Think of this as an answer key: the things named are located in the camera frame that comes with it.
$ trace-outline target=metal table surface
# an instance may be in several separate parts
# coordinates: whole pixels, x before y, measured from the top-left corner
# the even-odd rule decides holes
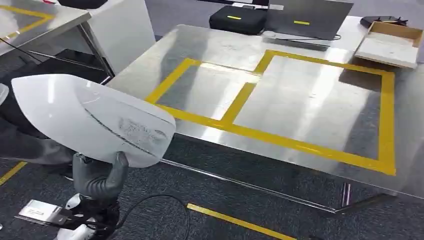
[[[90,18],[86,10],[32,0],[0,0],[0,28],[7,24],[8,29],[15,31],[0,38],[16,47],[24,47],[28,43],[42,43]],[[0,42],[0,56],[12,50],[11,46]]]
[[[424,66],[352,56],[178,25],[108,86],[185,119],[181,135],[424,198]]]

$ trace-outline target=yellow tape rectangle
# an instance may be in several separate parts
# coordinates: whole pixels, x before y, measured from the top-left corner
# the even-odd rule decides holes
[[[273,230],[270,230],[270,229],[267,229],[267,228],[264,228],[264,227],[255,225],[255,224],[250,223],[250,222],[247,222],[247,221],[243,221],[243,220],[237,219],[237,218],[232,217],[232,216],[227,216],[227,215],[224,215],[222,213],[219,213],[219,212],[216,212],[216,211],[212,211],[212,210],[209,210],[207,208],[203,208],[201,206],[196,206],[196,205],[191,204],[191,203],[187,204],[187,208],[188,209],[191,209],[193,211],[202,213],[202,214],[206,214],[206,215],[212,216],[212,217],[217,218],[217,219],[221,219],[221,220],[227,221],[227,222],[232,223],[232,224],[236,224],[236,225],[245,227],[247,229],[250,229],[250,230],[253,230],[253,231],[256,231],[256,232],[259,232],[259,233],[263,233],[265,235],[274,237],[276,239],[281,239],[281,240],[296,240],[295,238],[293,238],[291,236],[287,236],[287,235],[281,234],[279,232],[276,232],[276,231],[273,231]]]
[[[233,124],[237,115],[240,113],[243,105],[248,100],[249,96],[255,89],[256,83],[247,82],[240,90],[234,101],[231,103],[225,114],[220,120],[212,119],[205,116],[185,112],[179,109],[174,109],[168,106],[158,105],[164,110],[171,113],[175,118],[189,121],[192,123],[204,125],[211,128],[216,128],[229,133],[245,136],[266,143],[278,145],[284,148],[291,148],[308,154],[318,155],[327,159],[336,160],[341,163],[350,164],[353,166],[378,171],[387,175],[396,174],[395,149],[394,149],[394,74],[380,69],[368,68],[347,63],[331,62],[328,60],[307,57],[287,52],[275,50],[266,50],[262,59],[257,64],[256,68],[249,71],[252,74],[261,76],[264,74],[268,65],[271,63],[274,56],[291,58],[311,63],[324,64],[348,70],[375,74],[381,76],[381,98],[380,98],[380,124],[378,137],[378,159],[367,158],[356,154],[351,154],[339,150],[334,150],[328,147],[323,147],[299,140],[291,139],[276,134],[263,132],[257,129],[239,126]],[[179,77],[190,66],[202,66],[202,63],[197,60],[186,58],[145,100],[152,104],[171,87]]]

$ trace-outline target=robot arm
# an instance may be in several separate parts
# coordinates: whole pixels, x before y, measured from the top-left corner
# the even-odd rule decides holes
[[[122,151],[112,164],[76,153],[72,162],[73,185],[77,193],[90,199],[115,199],[124,187],[128,166]]]

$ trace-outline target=metal table leg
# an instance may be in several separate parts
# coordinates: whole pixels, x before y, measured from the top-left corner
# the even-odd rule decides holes
[[[106,84],[110,79],[115,77],[114,72],[112,71],[108,63],[103,59],[102,54],[100,54],[100,50],[97,48],[95,42],[93,41],[93,38],[90,34],[90,26],[88,25],[88,23],[84,22],[78,25],[77,28],[81,32],[81,35],[84,38],[85,42],[87,43],[88,47],[90,48],[91,52],[94,54],[96,59],[100,62],[104,72],[107,74],[107,78],[103,80],[103,82],[101,83],[101,84]]]
[[[319,204],[319,203],[316,203],[316,202],[304,200],[304,199],[301,199],[299,197],[288,195],[288,194],[285,194],[285,193],[282,193],[282,192],[274,191],[274,190],[264,188],[264,187],[261,187],[261,186],[256,186],[256,185],[253,185],[253,184],[250,184],[250,183],[247,183],[247,182],[243,182],[243,181],[239,181],[239,180],[236,180],[236,179],[233,179],[233,178],[221,176],[221,175],[218,175],[218,174],[215,174],[215,173],[212,173],[212,172],[208,172],[208,171],[205,171],[205,170],[201,170],[201,169],[198,169],[198,168],[195,168],[195,167],[191,167],[191,166],[179,163],[179,162],[175,162],[175,161],[171,161],[171,160],[167,160],[167,159],[163,159],[163,158],[160,161],[164,164],[168,164],[168,165],[172,165],[172,166],[179,167],[179,168],[182,168],[182,169],[190,170],[192,172],[204,174],[204,175],[207,175],[209,177],[213,177],[213,178],[216,178],[216,179],[219,179],[219,180],[231,182],[231,183],[234,183],[234,184],[246,187],[246,188],[258,190],[258,191],[261,191],[261,192],[264,192],[264,193],[267,193],[267,194],[270,194],[270,195],[274,195],[274,196],[289,200],[291,202],[295,202],[295,203],[302,204],[302,205],[305,205],[305,206],[308,206],[308,207],[311,207],[311,208],[319,209],[319,210],[322,210],[322,211],[325,211],[325,212],[331,213],[331,214],[344,214],[348,211],[357,210],[359,208],[363,208],[363,207],[369,206],[371,204],[380,203],[383,200],[395,198],[395,196],[382,193],[382,194],[378,194],[376,196],[372,196],[372,197],[369,197],[367,199],[364,199],[364,200],[361,200],[361,201],[358,201],[358,202],[350,203],[351,185],[349,183],[344,183],[343,184],[343,190],[342,190],[341,207],[340,208],[333,208],[333,207],[325,206],[325,205],[322,205],[322,204]]]
[[[351,201],[351,184],[343,183],[343,187],[341,189],[341,207],[344,208],[349,205]]]

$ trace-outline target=yellow floor tape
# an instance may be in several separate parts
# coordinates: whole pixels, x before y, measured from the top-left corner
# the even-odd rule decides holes
[[[196,205],[191,204],[191,203],[187,204],[187,208],[188,208],[188,209],[191,209],[191,210],[193,210],[193,211],[196,211],[196,212],[202,213],[202,214],[206,214],[206,215],[209,215],[209,216],[215,217],[215,218],[217,218],[217,219],[221,219],[221,220],[224,220],[224,221],[230,222],[230,223],[232,223],[232,224],[236,224],[236,225],[239,225],[239,226],[245,227],[245,228],[247,228],[247,229],[251,229],[251,230],[256,231],[256,232],[259,232],[259,233],[263,233],[263,234],[265,234],[265,235],[268,235],[268,236],[274,237],[274,238],[276,238],[276,239],[282,239],[282,240],[296,240],[295,238],[293,238],[293,237],[291,237],[291,236],[287,236],[287,235],[281,234],[281,233],[279,233],[279,232],[276,232],[276,231],[273,231],[273,230],[269,230],[269,229],[267,229],[267,228],[264,228],[264,227],[261,227],[261,226],[258,226],[258,225],[255,225],[255,224],[252,224],[252,223],[250,223],[250,222],[243,221],[243,220],[240,220],[240,219],[237,219],[237,218],[231,217],[231,216],[227,216],[227,215],[224,215],[224,214],[222,214],[222,213],[219,213],[219,212],[216,212],[216,211],[212,211],[212,210],[209,210],[209,209],[203,208],[203,207],[201,207],[201,206],[196,206]]]
[[[13,175],[15,175],[21,168],[27,165],[27,162],[21,161],[16,166],[14,166],[10,171],[8,171],[4,176],[0,178],[0,186],[3,185],[7,180],[9,180]]]

